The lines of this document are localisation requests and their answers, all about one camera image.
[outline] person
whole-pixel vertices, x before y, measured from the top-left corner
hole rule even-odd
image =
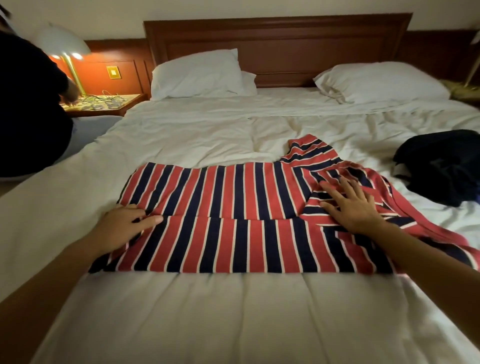
[[[15,34],[0,5],[0,182],[22,181],[79,152],[119,116],[68,117],[59,104],[78,100],[76,84],[41,49]]]
[[[404,233],[377,212],[358,182],[340,178],[345,196],[323,182],[332,204],[321,206],[349,232],[370,237],[480,348],[480,273]],[[28,363],[80,277],[99,256],[162,222],[136,205],[108,212],[84,238],[63,252],[0,303],[0,363]]]

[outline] white duvet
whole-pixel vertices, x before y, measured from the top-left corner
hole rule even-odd
[[[141,103],[79,154],[0,198],[0,300],[91,229],[139,165],[273,161],[288,139],[308,133],[382,173],[428,219],[480,248],[480,205],[435,204],[390,174],[395,150],[409,137],[459,128],[480,131],[480,112],[455,101],[338,105],[309,89]],[[479,352],[408,278],[325,273],[87,276],[34,359],[479,362]]]

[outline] black bag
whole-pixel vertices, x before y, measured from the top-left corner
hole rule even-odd
[[[480,134],[473,130],[418,135],[393,158],[411,176],[407,188],[439,204],[458,207],[474,201],[480,186]]]

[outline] hand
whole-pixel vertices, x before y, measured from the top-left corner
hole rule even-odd
[[[78,99],[70,101],[65,96],[61,96],[61,100],[67,106],[75,106],[76,104],[78,104]]]
[[[377,212],[373,196],[366,194],[357,181],[342,176],[340,185],[347,195],[346,198],[329,183],[321,182],[322,188],[336,201],[341,211],[327,202],[320,203],[340,225],[352,234],[369,236],[372,231],[387,224]]]
[[[74,244],[80,251],[96,259],[122,247],[138,233],[163,221],[163,216],[156,215],[133,222],[143,217],[145,211],[137,205],[117,205],[100,219],[91,232]]]
[[[72,106],[78,102],[78,97],[80,97],[80,90],[78,89],[77,85],[69,78],[67,91],[61,94],[62,101],[66,105]]]

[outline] table lamp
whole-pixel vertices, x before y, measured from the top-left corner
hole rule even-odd
[[[472,44],[477,44],[480,42],[480,30],[478,31],[477,35],[473,38]],[[470,84],[470,81],[472,80],[473,76],[475,76],[475,73],[477,72],[478,68],[480,67],[480,54],[473,64],[472,69],[470,70],[470,73],[468,74],[467,80],[465,81],[465,87],[467,87]]]
[[[82,95],[86,94],[71,58],[74,57],[81,60],[83,59],[83,55],[91,53],[90,48],[83,39],[68,29],[49,24],[38,33],[35,37],[34,44],[49,56],[56,59],[63,59],[78,89]]]

